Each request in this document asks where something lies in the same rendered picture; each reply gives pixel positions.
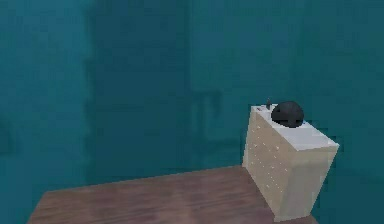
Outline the dark round ball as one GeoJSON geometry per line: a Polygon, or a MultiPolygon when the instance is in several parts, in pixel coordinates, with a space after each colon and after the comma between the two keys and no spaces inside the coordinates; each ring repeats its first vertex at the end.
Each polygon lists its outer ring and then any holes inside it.
{"type": "Polygon", "coordinates": [[[297,128],[303,124],[304,111],[295,101],[285,101],[272,110],[271,118],[284,127],[297,128]]]}

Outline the beige chest of drawers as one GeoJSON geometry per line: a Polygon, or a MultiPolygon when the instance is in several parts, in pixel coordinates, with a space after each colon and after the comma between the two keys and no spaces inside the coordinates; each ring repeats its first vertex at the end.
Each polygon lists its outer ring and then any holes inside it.
{"type": "Polygon", "coordinates": [[[250,109],[242,166],[280,222],[310,215],[339,144],[308,122],[274,122],[273,108],[250,109]]]}

